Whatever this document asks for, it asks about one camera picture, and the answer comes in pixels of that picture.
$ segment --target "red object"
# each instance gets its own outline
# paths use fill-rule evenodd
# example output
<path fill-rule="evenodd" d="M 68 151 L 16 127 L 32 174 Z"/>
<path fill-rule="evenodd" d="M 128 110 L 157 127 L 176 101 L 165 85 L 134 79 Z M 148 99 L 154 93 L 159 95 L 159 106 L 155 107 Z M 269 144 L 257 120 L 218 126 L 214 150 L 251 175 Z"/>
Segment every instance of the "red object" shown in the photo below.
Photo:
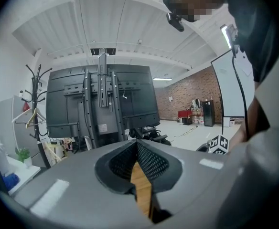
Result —
<path fill-rule="evenodd" d="M 28 109 L 30 109 L 29 105 L 27 103 L 24 103 L 23 112 L 25 112 Z"/>
<path fill-rule="evenodd" d="M 192 111 L 190 109 L 178 111 L 178 119 L 183 118 L 183 117 L 188 117 L 191 115 L 192 115 Z"/>

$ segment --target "large black monitor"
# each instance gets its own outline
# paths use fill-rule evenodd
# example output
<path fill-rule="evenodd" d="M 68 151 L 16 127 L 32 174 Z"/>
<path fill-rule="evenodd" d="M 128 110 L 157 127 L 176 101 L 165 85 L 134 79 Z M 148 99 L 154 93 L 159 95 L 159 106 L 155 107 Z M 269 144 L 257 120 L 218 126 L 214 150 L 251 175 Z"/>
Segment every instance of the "large black monitor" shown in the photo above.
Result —
<path fill-rule="evenodd" d="M 124 136 L 126 129 L 160 121 L 150 68 L 105 65 L 50 73 L 46 98 L 49 137 L 90 136 L 92 140 L 95 133 L 99 142 L 106 138 L 123 140 L 117 135 Z"/>

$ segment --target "person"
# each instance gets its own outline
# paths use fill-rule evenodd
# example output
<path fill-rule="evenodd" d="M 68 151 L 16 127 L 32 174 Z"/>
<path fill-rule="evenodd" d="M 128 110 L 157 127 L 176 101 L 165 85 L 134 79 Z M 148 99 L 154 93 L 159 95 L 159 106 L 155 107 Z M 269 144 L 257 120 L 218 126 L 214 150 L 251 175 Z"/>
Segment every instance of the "person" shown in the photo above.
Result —
<path fill-rule="evenodd" d="M 252 64 L 255 90 L 266 78 L 279 56 L 279 27 L 274 14 L 264 0 L 163 0 L 170 11 L 194 21 L 198 15 L 210 14 L 211 10 L 228 4 L 234 17 L 240 50 L 246 53 Z M 268 120 L 259 102 L 254 97 L 247 110 L 249 135 L 267 130 Z M 230 151 L 237 144 L 246 142 L 246 125 L 241 127 L 230 140 Z"/>

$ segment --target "white ceiling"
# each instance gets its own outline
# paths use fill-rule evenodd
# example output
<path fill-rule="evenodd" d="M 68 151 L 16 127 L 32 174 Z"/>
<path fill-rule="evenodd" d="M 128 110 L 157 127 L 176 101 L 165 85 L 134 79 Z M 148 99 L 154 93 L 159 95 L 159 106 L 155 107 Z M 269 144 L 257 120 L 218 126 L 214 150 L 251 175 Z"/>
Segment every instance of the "white ceiling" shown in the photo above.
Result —
<path fill-rule="evenodd" d="M 33 55 L 42 48 L 54 70 L 97 64 L 90 49 L 113 47 L 108 63 L 150 66 L 153 77 L 175 79 L 228 50 L 220 30 L 234 23 L 227 6 L 185 23 L 182 33 L 167 11 L 162 0 L 12 0 L 5 18 L 15 38 Z"/>

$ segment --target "brick wall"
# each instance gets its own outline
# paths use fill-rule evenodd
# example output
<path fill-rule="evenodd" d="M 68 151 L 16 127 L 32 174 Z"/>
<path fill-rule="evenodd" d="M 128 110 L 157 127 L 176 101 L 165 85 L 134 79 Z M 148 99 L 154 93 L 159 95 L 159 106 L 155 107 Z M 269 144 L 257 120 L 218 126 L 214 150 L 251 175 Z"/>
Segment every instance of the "brick wall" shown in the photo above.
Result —
<path fill-rule="evenodd" d="M 155 88 L 161 119 L 176 120 L 179 110 L 191 106 L 193 99 L 204 101 L 211 96 L 215 105 L 215 121 L 221 122 L 220 90 L 212 66 L 165 88 Z"/>

